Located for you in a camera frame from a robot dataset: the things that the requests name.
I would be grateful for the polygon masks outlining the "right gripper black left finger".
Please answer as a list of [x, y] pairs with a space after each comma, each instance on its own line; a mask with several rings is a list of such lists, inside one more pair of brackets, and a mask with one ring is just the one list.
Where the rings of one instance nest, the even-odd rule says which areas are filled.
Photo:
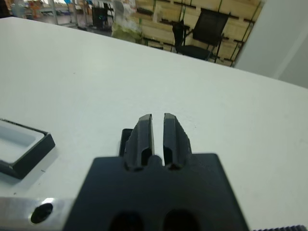
[[126, 141], [124, 159], [128, 170], [142, 170], [154, 154], [152, 115], [139, 118]]

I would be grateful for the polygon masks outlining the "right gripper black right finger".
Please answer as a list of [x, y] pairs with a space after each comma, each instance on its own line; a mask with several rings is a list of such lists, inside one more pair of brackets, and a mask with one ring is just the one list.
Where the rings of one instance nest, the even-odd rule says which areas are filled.
[[171, 113], [164, 114], [163, 152], [168, 169], [183, 168], [192, 155], [190, 140], [177, 117]]

